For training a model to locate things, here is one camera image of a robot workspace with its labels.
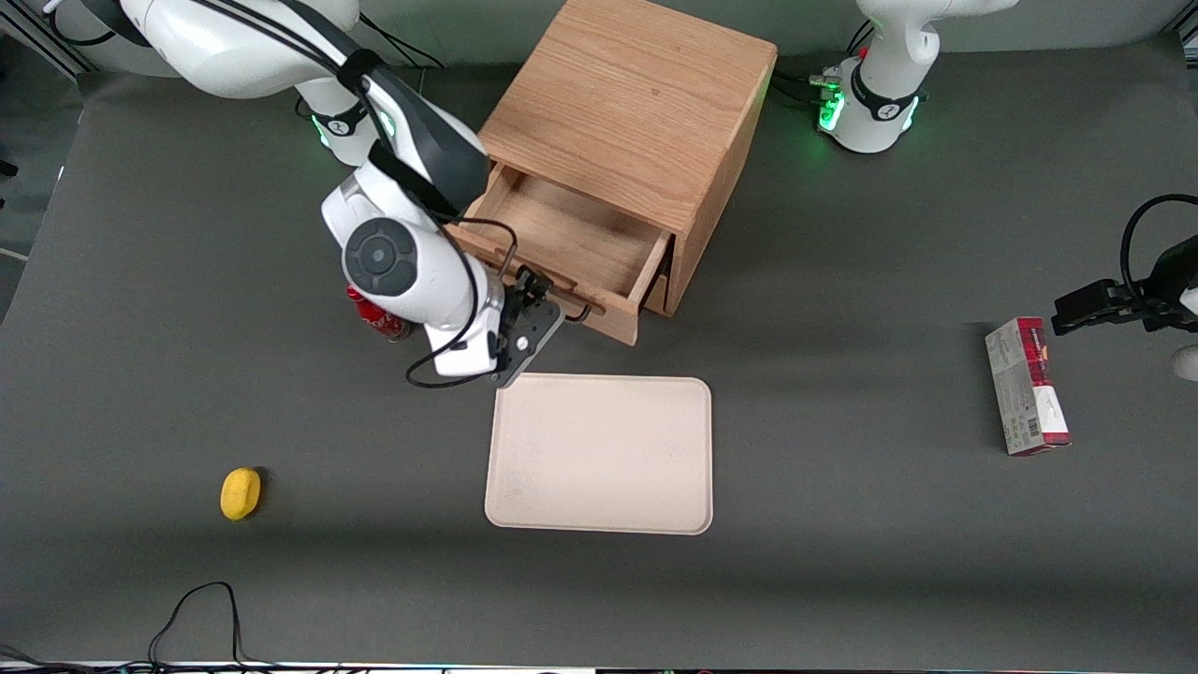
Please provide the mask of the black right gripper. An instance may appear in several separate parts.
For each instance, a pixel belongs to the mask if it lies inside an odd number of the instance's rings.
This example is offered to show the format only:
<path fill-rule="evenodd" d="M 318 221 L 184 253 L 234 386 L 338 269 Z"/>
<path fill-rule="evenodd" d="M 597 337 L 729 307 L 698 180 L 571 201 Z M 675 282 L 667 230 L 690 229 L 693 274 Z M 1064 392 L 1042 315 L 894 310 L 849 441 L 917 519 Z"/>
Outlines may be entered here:
<path fill-rule="evenodd" d="M 553 283 L 541 278 L 530 266 L 520 266 L 515 283 L 506 287 L 498 324 L 497 364 L 488 376 L 488 383 L 494 388 L 509 388 L 564 324 L 565 315 L 550 298 L 552 289 Z"/>

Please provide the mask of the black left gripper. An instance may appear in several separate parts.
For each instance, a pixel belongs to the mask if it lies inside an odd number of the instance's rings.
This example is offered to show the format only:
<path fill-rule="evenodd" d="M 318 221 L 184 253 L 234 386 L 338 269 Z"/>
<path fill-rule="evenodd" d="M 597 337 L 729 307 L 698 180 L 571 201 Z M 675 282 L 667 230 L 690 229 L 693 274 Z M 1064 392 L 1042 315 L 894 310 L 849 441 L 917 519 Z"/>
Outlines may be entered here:
<path fill-rule="evenodd" d="M 1139 321 L 1144 330 L 1172 328 L 1194 333 L 1194 273 L 1197 236 L 1164 249 L 1150 274 L 1135 281 L 1130 265 L 1132 235 L 1123 235 L 1119 271 L 1126 298 L 1120 303 L 1120 284 L 1099 280 L 1061 295 L 1054 300 L 1052 329 L 1058 338 L 1087 326 L 1124 324 Z"/>

